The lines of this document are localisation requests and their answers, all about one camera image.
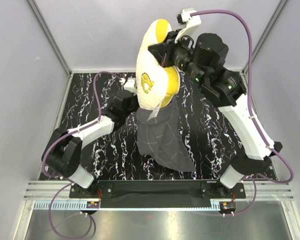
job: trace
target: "floor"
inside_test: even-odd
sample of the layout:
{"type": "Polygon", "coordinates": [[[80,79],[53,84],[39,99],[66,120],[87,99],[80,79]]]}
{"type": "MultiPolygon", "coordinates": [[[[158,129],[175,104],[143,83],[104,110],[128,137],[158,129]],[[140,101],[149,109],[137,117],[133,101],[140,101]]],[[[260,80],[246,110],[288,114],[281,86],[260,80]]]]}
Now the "floor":
{"type": "MultiPolygon", "coordinates": [[[[117,73],[134,77],[134,72],[117,73]]],[[[98,116],[93,93],[95,73],[75,73],[71,82],[60,126],[70,129],[94,120],[98,116]]],[[[101,74],[97,91],[104,110],[121,83],[109,74],[101,74]]],[[[101,137],[82,150],[81,165],[100,180],[176,180],[216,179],[230,158],[243,145],[227,119],[199,92],[196,83],[181,75],[181,87],[176,97],[180,109],[179,134],[196,166],[194,172],[177,172],[158,165],[147,155],[140,155],[137,142],[137,122],[131,114],[126,125],[117,132],[101,137]]],[[[274,171],[265,173],[274,178],[274,171]]],[[[40,180],[48,180],[43,174],[40,180]]]]}
{"type": "MultiPolygon", "coordinates": [[[[239,202],[241,208],[247,202],[239,202]]],[[[89,220],[74,211],[52,211],[57,230],[69,237],[82,236],[89,220]]],[[[292,240],[279,202],[256,202],[245,214],[234,217],[204,216],[204,212],[99,211],[87,240],[292,240]]],[[[26,240],[60,240],[50,228],[47,210],[35,210],[26,240]]]]}

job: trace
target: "yellow stripe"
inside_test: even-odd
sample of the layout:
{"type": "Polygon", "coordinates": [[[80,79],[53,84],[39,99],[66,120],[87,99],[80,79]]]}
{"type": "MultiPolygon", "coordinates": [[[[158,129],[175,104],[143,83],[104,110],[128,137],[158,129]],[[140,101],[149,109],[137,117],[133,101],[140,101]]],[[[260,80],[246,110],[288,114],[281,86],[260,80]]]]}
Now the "yellow stripe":
{"type": "Polygon", "coordinates": [[[167,106],[172,100],[173,96],[179,92],[179,73],[175,67],[165,67],[164,68],[168,77],[168,88],[166,90],[165,98],[161,104],[161,108],[167,106]]]}
{"type": "Polygon", "coordinates": [[[168,33],[169,22],[165,19],[158,19],[155,26],[155,36],[158,43],[162,43],[168,33]]]}

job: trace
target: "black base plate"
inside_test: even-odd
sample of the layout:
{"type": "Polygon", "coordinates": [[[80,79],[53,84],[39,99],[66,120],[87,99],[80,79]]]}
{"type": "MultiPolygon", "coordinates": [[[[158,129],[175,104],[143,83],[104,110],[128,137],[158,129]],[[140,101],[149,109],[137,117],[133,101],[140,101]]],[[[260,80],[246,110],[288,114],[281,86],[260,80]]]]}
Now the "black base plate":
{"type": "MultiPolygon", "coordinates": [[[[206,190],[214,186],[213,180],[100,180],[101,208],[209,208],[210,199],[231,199],[235,193],[236,199],[246,198],[244,186],[238,183],[231,194],[204,197],[206,190]]],[[[98,193],[90,194],[84,190],[72,188],[70,198],[98,198],[98,193]]]]}

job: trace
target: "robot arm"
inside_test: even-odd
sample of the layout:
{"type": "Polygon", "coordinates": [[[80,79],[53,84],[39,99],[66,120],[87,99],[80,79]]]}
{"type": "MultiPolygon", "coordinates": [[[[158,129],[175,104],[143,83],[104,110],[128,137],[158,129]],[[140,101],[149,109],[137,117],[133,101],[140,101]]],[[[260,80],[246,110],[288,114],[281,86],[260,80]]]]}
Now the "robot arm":
{"type": "Polygon", "coordinates": [[[203,33],[194,46],[189,35],[201,23],[199,16],[190,16],[195,12],[193,8],[182,10],[177,20],[185,27],[169,32],[162,43],[151,45],[148,50],[163,68],[177,66],[196,82],[201,93],[225,115],[238,134],[245,152],[231,159],[230,166],[219,179],[231,189],[243,176],[264,172],[271,165],[271,149],[279,152],[282,145],[266,134],[254,112],[250,116],[242,78],[237,72],[224,67],[228,46],[222,39],[216,34],[203,33]],[[263,141],[252,118],[259,124],[269,146],[263,141]]]}
{"type": "Polygon", "coordinates": [[[68,130],[57,128],[54,130],[42,155],[42,160],[48,148],[60,137],[77,132],[52,148],[45,163],[55,172],[70,179],[82,188],[89,188],[94,181],[94,177],[80,165],[81,151],[89,143],[115,132],[125,124],[127,116],[139,108],[136,92],[135,80],[130,78],[123,85],[123,90],[114,97],[97,124],[93,124],[98,121],[98,119],[95,119],[76,128],[68,130]]]}

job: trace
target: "checkered cloth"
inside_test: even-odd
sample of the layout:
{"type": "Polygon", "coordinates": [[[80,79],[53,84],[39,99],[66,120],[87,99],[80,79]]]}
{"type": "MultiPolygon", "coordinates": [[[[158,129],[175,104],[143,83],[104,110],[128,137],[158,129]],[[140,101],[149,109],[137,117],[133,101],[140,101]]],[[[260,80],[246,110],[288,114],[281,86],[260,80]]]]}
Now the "checkered cloth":
{"type": "Polygon", "coordinates": [[[152,110],[139,108],[137,140],[139,153],[150,155],[161,166],[179,172],[194,172],[196,168],[178,134],[179,108],[175,98],[148,121],[152,110]]]}

